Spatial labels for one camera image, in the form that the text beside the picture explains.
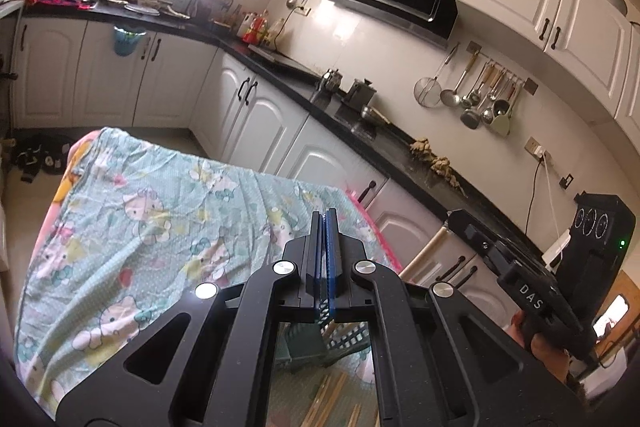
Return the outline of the person's right hand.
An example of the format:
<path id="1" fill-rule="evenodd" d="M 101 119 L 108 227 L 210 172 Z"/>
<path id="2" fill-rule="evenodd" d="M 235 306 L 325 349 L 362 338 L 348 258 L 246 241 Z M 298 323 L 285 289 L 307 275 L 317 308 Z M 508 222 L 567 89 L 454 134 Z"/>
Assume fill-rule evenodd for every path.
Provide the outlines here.
<path id="1" fill-rule="evenodd" d="M 506 329 L 508 335 L 522 348 L 525 348 L 525 338 L 522 332 L 524 319 L 523 311 L 516 312 Z M 570 369 L 570 355 L 565 350 L 554 347 L 543 335 L 536 334 L 530 340 L 530 351 L 556 379 L 562 384 L 566 383 Z"/>

